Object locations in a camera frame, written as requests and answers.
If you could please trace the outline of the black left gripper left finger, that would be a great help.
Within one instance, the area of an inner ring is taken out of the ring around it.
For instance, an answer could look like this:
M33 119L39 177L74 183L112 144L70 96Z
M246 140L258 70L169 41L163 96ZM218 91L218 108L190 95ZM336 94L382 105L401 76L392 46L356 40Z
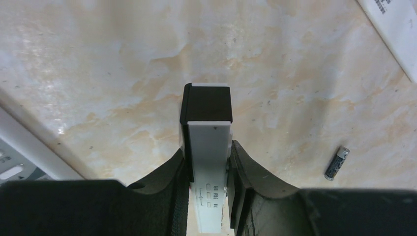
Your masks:
M10 181L3 236L184 236L189 180L181 150L139 181Z

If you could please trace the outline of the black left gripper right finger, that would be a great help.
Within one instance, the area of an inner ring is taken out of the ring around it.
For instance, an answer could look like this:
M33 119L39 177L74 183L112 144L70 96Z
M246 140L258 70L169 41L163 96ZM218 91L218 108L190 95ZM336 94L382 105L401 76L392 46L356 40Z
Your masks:
M227 182L237 236L414 236L417 193L401 189L297 188L232 142Z

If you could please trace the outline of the white remote battery cover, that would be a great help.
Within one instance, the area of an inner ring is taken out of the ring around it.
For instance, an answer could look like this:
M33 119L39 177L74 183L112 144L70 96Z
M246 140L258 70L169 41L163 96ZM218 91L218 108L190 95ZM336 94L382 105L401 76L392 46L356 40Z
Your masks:
M417 14L409 0L359 0L411 82L417 82Z

